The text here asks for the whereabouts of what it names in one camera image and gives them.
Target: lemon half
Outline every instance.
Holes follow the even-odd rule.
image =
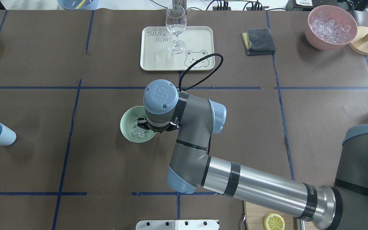
[[[263,225],[266,230],[285,230],[285,221],[275,213],[268,214],[263,220]]]

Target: wine glass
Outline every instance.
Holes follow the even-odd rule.
[[[167,14],[165,15],[165,26],[176,37],[175,41],[170,42],[168,49],[173,54],[181,54],[185,50],[185,44],[183,41],[178,40],[178,35],[184,32],[187,26],[185,10],[182,6],[172,5],[168,7]]]

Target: wooden cutting board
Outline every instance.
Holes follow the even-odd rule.
[[[279,211],[274,211],[269,208],[264,208],[258,205],[254,205],[248,202],[244,202],[245,214],[247,215],[246,225],[247,230],[265,230],[263,226],[263,219],[269,213],[276,213],[282,216],[285,220],[285,230],[294,230],[297,227],[294,226],[295,218],[281,213]],[[305,230],[317,230],[311,222],[305,222]]]

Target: blue cup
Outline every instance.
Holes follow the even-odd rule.
[[[63,9],[76,9],[82,0],[57,0]],[[99,6],[99,0],[86,0],[83,6],[76,10],[95,10]]]

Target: pink bowl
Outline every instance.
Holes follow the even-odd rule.
[[[351,26],[352,29],[349,32],[352,35],[351,39],[344,44],[333,44],[327,41],[323,41],[321,38],[319,38],[311,30],[309,26],[310,18],[317,15],[319,11],[322,11],[323,13],[327,13],[334,20],[339,20],[343,26],[345,25]],[[357,23],[355,19],[344,9],[339,8],[337,6],[323,5],[323,6],[318,6],[314,8],[310,12],[308,20],[306,22],[306,26],[305,26],[306,39],[313,47],[318,48],[319,50],[335,50],[337,48],[340,48],[344,45],[349,44],[349,42],[351,42],[356,37],[356,35],[357,35]]]

